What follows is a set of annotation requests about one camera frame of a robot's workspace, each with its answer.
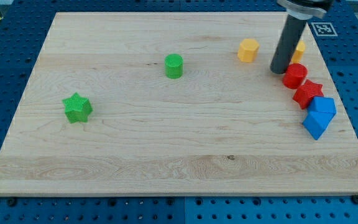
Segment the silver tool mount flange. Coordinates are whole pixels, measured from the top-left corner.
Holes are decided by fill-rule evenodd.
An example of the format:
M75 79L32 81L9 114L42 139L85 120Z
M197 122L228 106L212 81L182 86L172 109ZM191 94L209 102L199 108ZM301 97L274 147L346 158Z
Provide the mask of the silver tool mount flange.
M333 0L277 0L287 13L299 20L312 17L322 19L333 5Z

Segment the dark grey pusher stick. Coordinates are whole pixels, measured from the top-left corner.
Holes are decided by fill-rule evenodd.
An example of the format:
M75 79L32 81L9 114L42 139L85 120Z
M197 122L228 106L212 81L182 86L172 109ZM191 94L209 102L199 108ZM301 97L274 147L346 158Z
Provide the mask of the dark grey pusher stick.
M275 54L270 64L270 70L275 74L286 72L301 35L305 29L307 20L301 20L287 15Z

